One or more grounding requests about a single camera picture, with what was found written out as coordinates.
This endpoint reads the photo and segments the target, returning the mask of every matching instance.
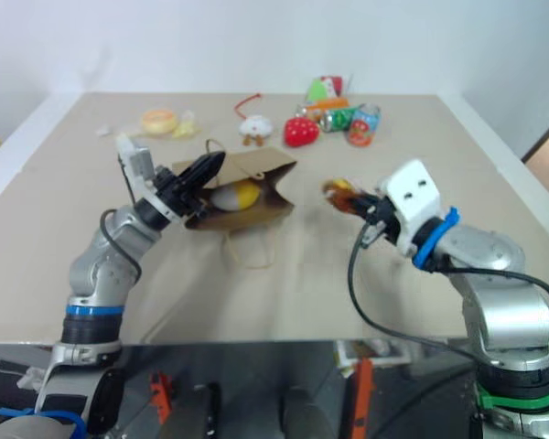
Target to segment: paper bag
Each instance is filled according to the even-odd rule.
[[[173,164],[173,172],[180,174],[192,161]],[[287,173],[296,160],[275,148],[261,148],[247,153],[226,154],[217,177],[199,193],[208,203],[207,217],[190,218],[185,226],[193,230],[238,230],[264,224],[291,213],[294,205],[276,191],[276,183]],[[227,212],[211,205],[211,191],[236,181],[251,178],[261,188],[259,198],[248,209]]]

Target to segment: small toy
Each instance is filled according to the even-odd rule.
[[[368,146],[372,143],[380,120],[380,108],[368,103],[362,105],[352,117],[348,130],[348,141],[356,146]]]
[[[240,134],[244,136],[242,143],[248,146],[252,140],[258,146],[264,145],[264,139],[273,133],[273,124],[264,116],[248,116],[240,124]]]
[[[299,105],[296,109],[297,116],[305,116],[313,122],[319,122],[325,110],[334,108],[346,108],[350,106],[350,101],[346,98],[329,98],[314,103],[305,103]]]
[[[348,131],[354,113],[360,107],[337,108],[334,110],[325,110],[323,117],[319,121],[321,130],[325,133],[334,131]]]
[[[246,178],[218,187],[211,193],[210,201],[218,209],[237,212],[252,206],[260,196],[260,192],[260,187]]]
[[[318,125],[306,117],[294,117],[285,123],[285,143],[293,148],[312,144],[318,136]]]
[[[151,135],[169,134],[177,128],[177,116],[170,110],[151,110],[140,119],[145,133]]]
[[[172,137],[174,139],[191,137],[199,131],[200,129],[195,123],[195,114],[191,110],[186,110],[181,114],[181,122],[173,131]]]
[[[264,139],[273,133],[273,123],[264,116],[254,115],[246,117],[240,112],[240,107],[252,99],[260,98],[262,95],[256,93],[249,98],[244,99],[236,104],[234,111],[240,117],[244,119],[241,123],[239,132],[244,136],[242,143],[248,146],[252,140],[256,142],[258,146],[264,145]]]

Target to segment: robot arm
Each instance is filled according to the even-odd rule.
[[[72,437],[81,437],[82,430],[104,434],[114,426],[124,393],[124,374],[114,362],[122,348],[124,304],[141,274],[138,261],[170,222],[205,214],[198,192],[217,175],[225,156],[203,155],[175,176],[165,167],[154,169],[148,149],[125,135],[117,145],[129,188],[142,198],[105,211],[89,247],[72,264],[63,333],[38,395],[38,415],[1,424],[0,438],[63,438],[73,431]],[[69,418],[75,430],[65,425]]]
[[[549,305],[532,284],[497,275],[523,272],[522,249],[507,236],[458,224],[455,209],[444,217],[436,185],[418,160],[383,180],[377,195],[343,180],[328,182],[324,192],[336,208],[370,225],[363,248],[383,236],[417,268],[447,275],[462,295],[479,362],[476,434],[549,439]],[[476,269],[492,272],[469,273]]]

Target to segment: beige table surface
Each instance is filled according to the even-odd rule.
[[[248,151],[238,135],[233,105],[239,94],[87,94],[28,160],[0,196],[0,342],[52,343],[60,335],[69,293],[70,263],[88,245],[104,209],[128,202],[113,137],[103,124],[134,127],[151,108],[193,110],[203,128],[191,140],[144,140],[156,164],[194,158],[214,137],[230,151]],[[289,149],[282,127],[301,97],[267,95],[244,107],[270,117],[268,144],[297,160],[278,185],[295,203],[268,232],[234,236],[249,271],[224,250],[218,232],[169,226],[143,259],[143,278],[129,296],[126,343],[199,340],[317,339],[378,336],[354,311],[346,269],[361,221],[332,209],[321,197],[329,177],[348,177],[372,189],[404,161],[420,157],[441,190],[444,206],[459,207],[465,222],[504,231],[521,244],[527,271],[549,282],[549,236],[494,165],[435,96],[357,96],[376,102],[382,123],[373,146],[355,148],[342,134]],[[420,273],[386,243],[361,258],[360,296],[374,318],[424,336],[462,336],[461,300],[446,278]]]

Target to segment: red toy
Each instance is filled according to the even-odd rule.
[[[285,123],[285,143],[293,148],[312,144],[319,137],[318,125],[306,117],[294,117]]]

